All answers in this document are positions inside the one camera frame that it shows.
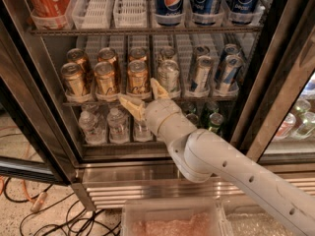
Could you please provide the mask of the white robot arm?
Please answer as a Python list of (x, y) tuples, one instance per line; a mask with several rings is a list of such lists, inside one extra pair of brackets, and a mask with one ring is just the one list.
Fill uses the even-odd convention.
[(120, 93), (121, 105), (166, 145), (184, 177), (203, 183), (216, 174), (238, 187), (297, 236), (315, 236), (315, 198), (257, 164), (219, 135), (197, 128), (151, 79), (154, 100)]

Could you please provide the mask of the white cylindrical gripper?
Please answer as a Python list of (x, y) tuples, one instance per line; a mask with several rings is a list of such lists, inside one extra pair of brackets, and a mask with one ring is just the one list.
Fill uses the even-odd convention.
[(129, 95), (119, 95), (121, 105), (137, 120), (146, 121), (148, 128), (162, 140), (177, 140), (196, 130), (171, 99), (167, 90), (155, 78), (151, 78), (154, 101), (148, 104)]

